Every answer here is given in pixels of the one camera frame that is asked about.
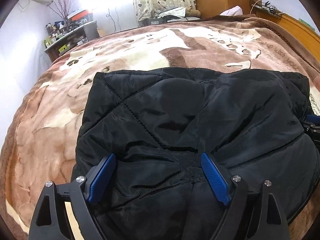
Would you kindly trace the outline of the black puffer jacket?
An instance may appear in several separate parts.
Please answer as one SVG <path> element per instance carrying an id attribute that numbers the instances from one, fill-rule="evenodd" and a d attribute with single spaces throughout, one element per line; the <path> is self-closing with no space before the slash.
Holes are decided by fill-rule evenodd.
<path id="1" fill-rule="evenodd" d="M 319 151 L 302 74 L 203 68 L 97 73 L 72 176 L 114 154 L 94 214 L 107 239 L 209 239 L 224 212 L 200 165 L 206 153 L 252 192 L 270 180 L 291 220 L 319 181 Z"/>

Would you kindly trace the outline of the brown patterned fleece blanket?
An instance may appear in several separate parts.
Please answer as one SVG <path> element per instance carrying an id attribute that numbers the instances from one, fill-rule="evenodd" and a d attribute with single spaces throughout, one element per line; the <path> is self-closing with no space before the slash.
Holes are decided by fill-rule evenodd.
<path id="1" fill-rule="evenodd" d="M 5 239 L 107 239 L 93 211 L 101 202 L 84 198 L 88 172 L 72 176 L 89 91 L 99 72 L 163 68 L 299 73 L 309 81 L 311 115 L 319 116 L 319 61 L 287 30 L 262 18 L 216 16 L 87 42 L 53 62 L 8 129 L 1 151 Z M 252 192 L 244 178 L 211 158 L 231 175 L 233 195 L 209 239 L 319 239 L 319 181 L 288 220 L 270 180 Z"/>

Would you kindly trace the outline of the wooden headboard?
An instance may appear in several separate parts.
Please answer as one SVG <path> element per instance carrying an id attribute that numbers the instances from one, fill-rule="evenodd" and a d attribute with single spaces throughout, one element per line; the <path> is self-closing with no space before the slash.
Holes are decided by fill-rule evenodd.
<path id="1" fill-rule="evenodd" d="M 264 6 L 261 0 L 249 0 L 251 12 L 259 18 L 264 18 L 283 27 L 319 61 L 319 35 L 305 23 L 290 15 L 278 11 L 272 5 Z"/>

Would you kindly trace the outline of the white pillow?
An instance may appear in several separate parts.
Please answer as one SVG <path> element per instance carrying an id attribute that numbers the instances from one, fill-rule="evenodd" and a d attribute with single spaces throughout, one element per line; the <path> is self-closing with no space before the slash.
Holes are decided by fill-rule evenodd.
<path id="1" fill-rule="evenodd" d="M 243 10 L 240 6 L 236 5 L 235 7 L 232 7 L 231 9 L 223 11 L 220 15 L 221 16 L 238 16 L 242 15 Z"/>

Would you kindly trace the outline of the cluttered side desk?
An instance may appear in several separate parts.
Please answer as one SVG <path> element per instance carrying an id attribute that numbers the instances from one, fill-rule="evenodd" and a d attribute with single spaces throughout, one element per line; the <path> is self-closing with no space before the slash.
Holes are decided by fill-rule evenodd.
<path id="1" fill-rule="evenodd" d="M 99 38 L 97 22 L 87 22 L 63 35 L 46 48 L 44 52 L 49 56 L 50 61 L 54 62 L 60 56 L 75 48 L 79 42 L 86 43 L 96 38 Z"/>

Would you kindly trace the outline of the orange box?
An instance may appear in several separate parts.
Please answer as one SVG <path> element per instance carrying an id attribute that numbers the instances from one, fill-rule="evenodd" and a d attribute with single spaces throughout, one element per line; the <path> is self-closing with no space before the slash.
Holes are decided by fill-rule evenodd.
<path id="1" fill-rule="evenodd" d="M 67 19 L 71 20 L 71 21 L 77 21 L 77 20 L 79 20 L 79 19 L 81 19 L 81 18 L 83 18 L 83 17 L 85 17 L 85 16 L 87 16 L 87 15 L 89 15 L 91 13 L 92 13 L 91 10 L 78 9 L 78 10 L 72 12 L 71 14 L 69 14 L 67 16 Z"/>

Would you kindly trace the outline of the brown plush toy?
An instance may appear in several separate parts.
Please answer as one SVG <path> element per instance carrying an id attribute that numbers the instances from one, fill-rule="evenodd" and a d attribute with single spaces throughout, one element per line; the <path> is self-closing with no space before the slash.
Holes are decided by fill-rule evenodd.
<path id="1" fill-rule="evenodd" d="M 185 9 L 185 16 L 186 17 L 196 17 L 196 18 L 201 18 L 201 13 L 200 11 L 192 8 L 186 8 Z"/>

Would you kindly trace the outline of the dried branch bouquet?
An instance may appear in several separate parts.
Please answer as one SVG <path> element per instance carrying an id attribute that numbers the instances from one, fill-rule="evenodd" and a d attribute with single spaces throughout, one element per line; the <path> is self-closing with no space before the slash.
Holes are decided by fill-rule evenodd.
<path id="1" fill-rule="evenodd" d="M 57 0 L 53 1 L 48 7 L 56 13 L 65 24 L 68 24 L 68 15 L 75 0 Z"/>

